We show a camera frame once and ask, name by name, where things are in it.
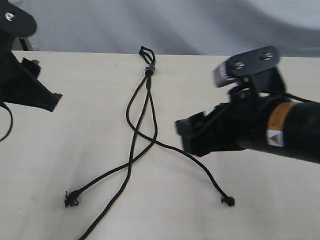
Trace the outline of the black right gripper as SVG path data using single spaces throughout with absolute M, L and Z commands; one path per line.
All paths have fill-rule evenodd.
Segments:
M 246 149 L 274 154 L 275 147 L 267 143 L 267 121 L 274 108 L 274 97 L 233 100 L 209 114 L 199 112 L 177 120 L 175 129 L 182 149 L 197 157 Z

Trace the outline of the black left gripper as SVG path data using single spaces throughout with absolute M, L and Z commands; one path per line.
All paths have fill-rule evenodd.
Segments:
M 14 37 L 0 31 L 0 100 L 17 105 L 34 105 L 53 112 L 63 97 L 61 93 L 44 92 L 38 81 L 41 67 L 35 61 L 19 61 L 12 53 Z

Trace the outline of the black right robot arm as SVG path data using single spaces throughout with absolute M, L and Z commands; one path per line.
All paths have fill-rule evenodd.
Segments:
M 175 122 L 182 149 L 203 157 L 212 152 L 254 150 L 318 164 L 320 105 L 284 97 L 239 99 L 209 114 L 196 113 Z

